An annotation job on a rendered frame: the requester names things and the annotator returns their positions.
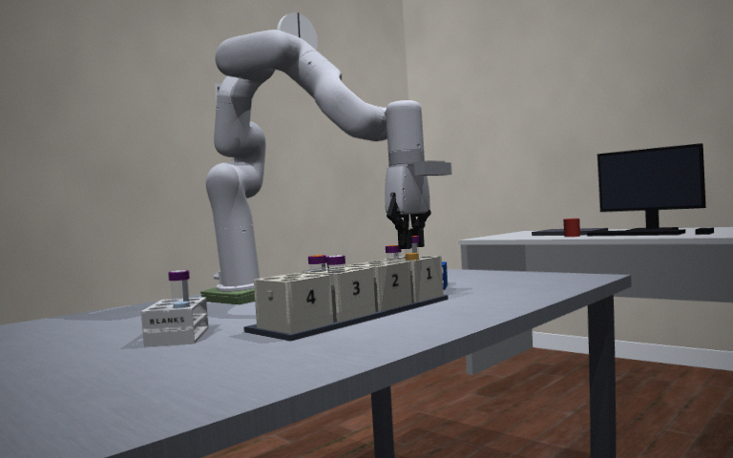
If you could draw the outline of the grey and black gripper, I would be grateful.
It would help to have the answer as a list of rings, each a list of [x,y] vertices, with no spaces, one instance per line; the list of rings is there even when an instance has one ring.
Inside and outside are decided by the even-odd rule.
[[[411,249],[411,236],[419,236],[419,247],[424,247],[425,222],[431,214],[428,177],[416,176],[414,164],[390,165],[386,173],[385,206],[387,218],[398,230],[399,249]]]

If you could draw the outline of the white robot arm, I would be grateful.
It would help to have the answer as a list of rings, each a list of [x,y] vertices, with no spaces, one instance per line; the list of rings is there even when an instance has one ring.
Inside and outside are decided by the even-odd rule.
[[[275,70],[315,97],[321,111],[346,134],[387,139],[389,166],[414,164],[416,176],[451,175],[451,162],[425,161],[418,102],[395,101],[386,108],[365,103],[343,84],[340,70],[300,37],[271,30],[229,38],[219,45],[216,64],[227,76],[217,95],[214,144],[221,155],[232,157],[232,162],[214,166],[206,178],[220,259],[214,279],[220,280],[220,292],[254,289],[254,280],[262,279],[247,198],[262,187],[265,136],[250,115],[255,91]]]

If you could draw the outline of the white tube rack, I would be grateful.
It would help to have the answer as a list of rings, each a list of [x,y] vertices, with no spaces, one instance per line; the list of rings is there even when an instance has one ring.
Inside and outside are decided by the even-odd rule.
[[[141,311],[141,321],[144,346],[195,344],[209,328],[206,297],[190,298],[185,308],[161,300]]]

